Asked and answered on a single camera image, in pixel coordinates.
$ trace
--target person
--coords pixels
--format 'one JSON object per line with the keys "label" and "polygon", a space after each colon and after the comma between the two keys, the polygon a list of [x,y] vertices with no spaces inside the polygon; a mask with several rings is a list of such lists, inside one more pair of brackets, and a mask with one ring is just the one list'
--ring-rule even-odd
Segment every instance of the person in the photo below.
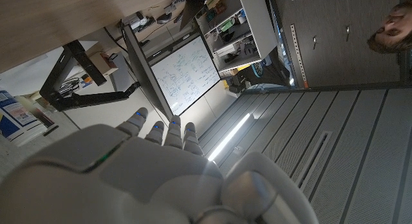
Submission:
{"label": "person", "polygon": [[368,39],[378,53],[397,53],[412,48],[412,1],[392,8],[382,26]]}

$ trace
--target cabinet handle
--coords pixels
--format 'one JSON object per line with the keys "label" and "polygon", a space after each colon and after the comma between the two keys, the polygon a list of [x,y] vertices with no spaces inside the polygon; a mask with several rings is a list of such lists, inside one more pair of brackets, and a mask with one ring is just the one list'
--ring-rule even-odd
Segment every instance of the cabinet handle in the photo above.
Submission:
{"label": "cabinet handle", "polygon": [[316,36],[314,36],[314,49],[315,49],[315,47],[316,47]]}
{"label": "cabinet handle", "polygon": [[349,41],[349,34],[350,34],[350,29],[349,29],[349,25],[346,27],[346,42]]}

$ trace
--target gray cabinet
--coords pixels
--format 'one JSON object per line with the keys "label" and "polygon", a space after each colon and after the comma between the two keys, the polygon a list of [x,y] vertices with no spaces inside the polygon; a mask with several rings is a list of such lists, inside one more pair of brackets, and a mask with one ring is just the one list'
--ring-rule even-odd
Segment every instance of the gray cabinet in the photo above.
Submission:
{"label": "gray cabinet", "polygon": [[[366,40],[398,0],[276,0],[293,62],[295,24],[310,87],[399,81],[397,56],[369,50]],[[346,26],[350,36],[346,41]],[[314,49],[313,37],[317,44]],[[295,65],[298,80],[299,65]]]}

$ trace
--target led light strip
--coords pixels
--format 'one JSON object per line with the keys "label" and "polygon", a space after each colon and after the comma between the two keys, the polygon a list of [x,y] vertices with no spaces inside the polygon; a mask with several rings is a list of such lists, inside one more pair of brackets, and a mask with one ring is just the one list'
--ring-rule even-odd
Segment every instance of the led light strip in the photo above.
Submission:
{"label": "led light strip", "polygon": [[295,31],[295,24],[290,25],[290,29],[292,30],[292,37],[294,38],[294,46],[297,55],[297,60],[299,61],[299,67],[301,69],[303,84],[305,88],[309,88],[308,81],[306,79],[306,73],[304,72],[303,62],[301,52],[299,50],[299,44],[297,43],[296,31]]}
{"label": "led light strip", "polygon": [[236,125],[236,127],[226,136],[226,138],[219,144],[219,146],[213,151],[213,153],[208,157],[208,160],[213,161],[219,153],[223,150],[223,148],[227,145],[230,139],[239,131],[243,124],[245,124],[246,120],[250,117],[250,114],[246,114],[245,117],[240,120],[240,122]]}

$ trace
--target whiteboard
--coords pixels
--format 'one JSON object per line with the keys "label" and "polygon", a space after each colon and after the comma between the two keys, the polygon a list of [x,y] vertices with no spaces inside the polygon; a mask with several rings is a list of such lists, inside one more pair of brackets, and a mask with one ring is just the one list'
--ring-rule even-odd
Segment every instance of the whiteboard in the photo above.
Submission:
{"label": "whiteboard", "polygon": [[201,37],[151,68],[174,115],[181,115],[220,80]]}

